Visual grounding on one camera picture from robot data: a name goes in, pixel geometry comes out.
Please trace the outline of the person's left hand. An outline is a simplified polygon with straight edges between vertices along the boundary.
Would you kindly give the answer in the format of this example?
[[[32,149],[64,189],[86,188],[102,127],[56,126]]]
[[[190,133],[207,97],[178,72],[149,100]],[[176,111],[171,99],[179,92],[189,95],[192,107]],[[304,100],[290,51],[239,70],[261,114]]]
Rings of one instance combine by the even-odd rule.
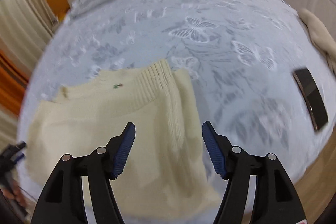
[[[3,188],[2,193],[9,200],[15,200],[22,207],[27,207],[27,202],[25,200],[25,197],[21,191],[21,188],[18,186],[18,184],[16,184],[16,182],[13,183],[12,192],[9,191],[7,188]]]

